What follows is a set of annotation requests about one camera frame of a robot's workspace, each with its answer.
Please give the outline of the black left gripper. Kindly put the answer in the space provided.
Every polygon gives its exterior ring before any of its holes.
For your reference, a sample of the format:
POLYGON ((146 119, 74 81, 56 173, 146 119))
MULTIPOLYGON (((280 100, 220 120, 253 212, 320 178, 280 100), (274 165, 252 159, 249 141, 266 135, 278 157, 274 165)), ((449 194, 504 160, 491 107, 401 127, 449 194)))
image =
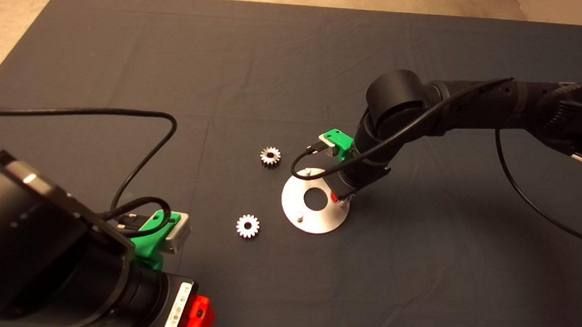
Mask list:
POLYGON ((125 327, 212 327, 214 324, 211 300, 196 295, 198 283, 192 278, 131 264, 128 289, 132 295, 127 298, 125 327))

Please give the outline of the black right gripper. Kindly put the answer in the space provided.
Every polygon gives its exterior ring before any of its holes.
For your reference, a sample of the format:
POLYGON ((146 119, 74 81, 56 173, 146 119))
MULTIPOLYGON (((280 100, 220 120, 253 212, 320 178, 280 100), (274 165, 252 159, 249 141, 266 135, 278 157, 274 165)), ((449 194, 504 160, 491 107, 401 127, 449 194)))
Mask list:
POLYGON ((332 174, 329 179, 331 202, 339 203, 388 175, 391 171, 388 165, 392 159, 393 150, 385 148, 332 174))

